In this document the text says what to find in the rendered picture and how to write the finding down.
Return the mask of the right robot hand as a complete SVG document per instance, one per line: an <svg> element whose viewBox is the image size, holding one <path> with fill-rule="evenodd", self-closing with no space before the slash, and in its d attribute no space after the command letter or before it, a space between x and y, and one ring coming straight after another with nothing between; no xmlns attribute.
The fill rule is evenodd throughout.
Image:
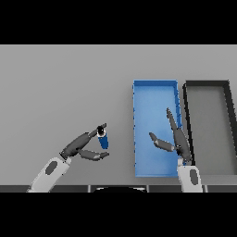
<svg viewBox="0 0 237 237"><path fill-rule="evenodd" d="M150 132L149 136L153 141L154 146L156 148L163 149L167 152L175 151L178 156L181 156L184 163L191 162L193 159L188 140L182 128L177 126L175 119L169 108L167 108L167 118L169 120L169 124L172 130L174 143L169 143L161 139L158 139L152 132Z"/></svg>

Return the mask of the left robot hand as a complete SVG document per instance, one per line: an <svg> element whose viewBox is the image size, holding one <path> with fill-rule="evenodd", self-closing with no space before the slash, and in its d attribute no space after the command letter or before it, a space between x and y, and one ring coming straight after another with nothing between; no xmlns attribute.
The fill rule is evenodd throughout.
<svg viewBox="0 0 237 237"><path fill-rule="evenodd" d="M98 161L108 156L108 152L96 153L94 151L84 150L83 147L91 141L93 137L97 137L97 128L92 132L85 132L71 143L69 143L59 154L67 160L69 157L74 157L75 155L80 155L81 158L85 158L92 161Z"/></svg>

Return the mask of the blue pipe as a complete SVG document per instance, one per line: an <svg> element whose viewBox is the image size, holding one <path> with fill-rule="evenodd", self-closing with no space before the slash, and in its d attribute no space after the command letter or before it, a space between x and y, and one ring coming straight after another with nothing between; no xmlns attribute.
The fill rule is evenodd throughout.
<svg viewBox="0 0 237 237"><path fill-rule="evenodd" d="M107 135L106 135L106 130L102 126L97 127L97 137L98 137L99 143L101 144L101 147L103 149L107 149L108 148L108 139L107 139Z"/></svg>

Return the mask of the blue bin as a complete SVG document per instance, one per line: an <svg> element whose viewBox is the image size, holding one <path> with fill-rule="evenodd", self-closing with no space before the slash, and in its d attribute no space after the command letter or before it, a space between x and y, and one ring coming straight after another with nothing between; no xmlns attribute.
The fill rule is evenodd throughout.
<svg viewBox="0 0 237 237"><path fill-rule="evenodd" d="M167 108L177 126L181 127L178 82L134 80L132 89L135 176L177 177L177 153L156 148L149 133L152 132L158 139L174 143Z"/></svg>

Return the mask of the dark grey bin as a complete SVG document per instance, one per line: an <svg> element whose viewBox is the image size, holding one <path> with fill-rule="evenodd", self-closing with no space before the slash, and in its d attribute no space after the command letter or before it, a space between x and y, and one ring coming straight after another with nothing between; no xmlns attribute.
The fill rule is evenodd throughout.
<svg viewBox="0 0 237 237"><path fill-rule="evenodd" d="M184 109L193 163L202 175L237 175L237 120L225 81L186 81Z"/></svg>

